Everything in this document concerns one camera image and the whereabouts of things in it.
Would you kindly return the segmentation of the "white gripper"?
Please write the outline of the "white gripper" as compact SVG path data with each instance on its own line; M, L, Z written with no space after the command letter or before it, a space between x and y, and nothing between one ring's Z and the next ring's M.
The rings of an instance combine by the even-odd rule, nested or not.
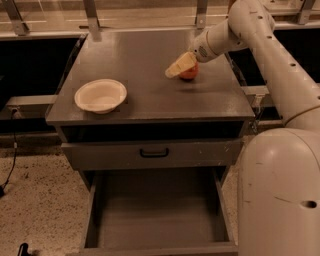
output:
M207 36L207 32L202 32L200 35L194 38L189 47L191 52L183 53L166 69L165 75L167 78L179 76L180 73L194 67L195 64L198 64L197 61L201 63L207 63L217 57L217 55L209 46Z

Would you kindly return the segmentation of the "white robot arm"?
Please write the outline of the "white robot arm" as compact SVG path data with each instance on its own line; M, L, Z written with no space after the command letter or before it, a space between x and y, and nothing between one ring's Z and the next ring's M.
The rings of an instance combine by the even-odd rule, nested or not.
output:
M320 256L320 87L273 34L260 0L235 0L165 72L182 75L229 51L251 51L282 119L256 135L238 174L239 256Z

